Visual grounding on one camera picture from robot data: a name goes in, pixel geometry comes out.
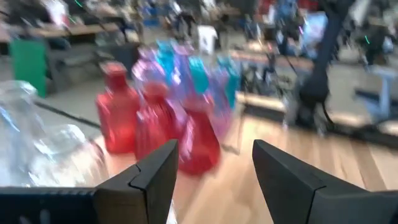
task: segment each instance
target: wooden table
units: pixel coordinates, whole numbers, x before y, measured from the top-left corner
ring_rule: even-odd
[[[217,21],[221,16],[238,16],[241,12],[235,7],[215,7],[209,10],[210,20]]]
[[[263,42],[259,40],[250,40],[243,45],[243,50],[252,54],[279,54],[278,47],[274,42]]]
[[[266,97],[238,94],[238,101],[283,110],[282,103]],[[231,131],[224,143],[237,146],[238,105]],[[356,116],[332,114],[333,119],[363,122]],[[319,138],[301,130],[284,130],[279,123],[254,117],[242,120],[240,154],[222,153],[219,166],[202,177],[178,172],[174,205],[178,223],[273,223],[251,159],[255,139],[263,139],[299,159],[359,187],[375,191],[398,189],[398,152],[338,136]],[[103,138],[98,138],[103,146]],[[109,156],[111,174],[133,164],[133,155]]]
[[[261,65],[268,65],[268,57],[263,52],[253,53],[245,50],[230,50],[229,54],[232,59],[240,61],[240,62],[250,62]],[[301,70],[311,70],[313,68],[313,62],[310,59],[302,58],[302,57],[283,57],[281,55],[277,55],[276,58],[276,67],[284,67],[290,68],[289,62],[295,67]]]
[[[369,16],[368,20],[369,20],[369,23],[373,26],[388,27],[386,22],[384,22],[384,20],[381,18]]]
[[[23,34],[25,31],[19,26],[5,26],[5,29],[12,34]],[[70,26],[68,29],[58,29],[55,27],[47,28],[28,28],[29,34],[37,37],[51,38],[51,37],[67,37],[69,35],[84,35],[84,34],[96,34],[99,32],[111,32],[117,31],[119,29],[118,25],[115,23],[100,25],[74,25]]]

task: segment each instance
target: green bin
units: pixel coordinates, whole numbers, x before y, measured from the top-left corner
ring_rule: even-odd
[[[40,97],[46,94],[46,62],[44,43],[36,40],[12,40],[10,44],[15,80],[29,82]]]

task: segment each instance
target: clear glass jar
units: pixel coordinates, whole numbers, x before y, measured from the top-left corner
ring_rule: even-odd
[[[94,187],[109,179],[102,149],[74,125],[47,130],[34,145],[40,154],[29,166],[32,187]]]
[[[36,89],[27,82],[0,83],[0,186],[29,184],[27,166],[36,153],[33,139],[44,134],[35,96]]]

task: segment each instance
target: red glass bottle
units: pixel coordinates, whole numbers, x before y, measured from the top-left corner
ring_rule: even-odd
[[[169,94],[167,85],[148,81],[141,92],[145,105],[138,113],[137,159],[147,156],[168,140],[179,137],[174,110],[166,100]]]
[[[154,54],[151,49],[140,49],[140,62],[132,69],[135,84],[144,100],[137,114],[137,159],[179,136],[174,109],[167,101],[170,95],[167,78]]]
[[[96,105],[106,149],[110,153],[134,152],[139,96],[127,84],[123,64],[108,62],[101,68],[106,92],[97,96]]]
[[[221,154],[208,116],[214,103],[205,96],[195,96],[189,97],[183,107],[187,123],[179,142],[178,166],[188,174],[201,175],[217,165]]]

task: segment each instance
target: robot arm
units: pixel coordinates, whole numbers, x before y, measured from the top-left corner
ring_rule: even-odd
[[[329,95],[328,77],[326,70],[329,65],[330,57],[335,50],[337,38],[343,26],[343,21],[348,14],[348,10],[354,0],[334,0],[326,2],[320,0],[325,5],[328,16],[328,24],[323,34],[318,57],[315,60],[312,75],[306,80],[299,93],[302,101],[310,104],[324,102]]]

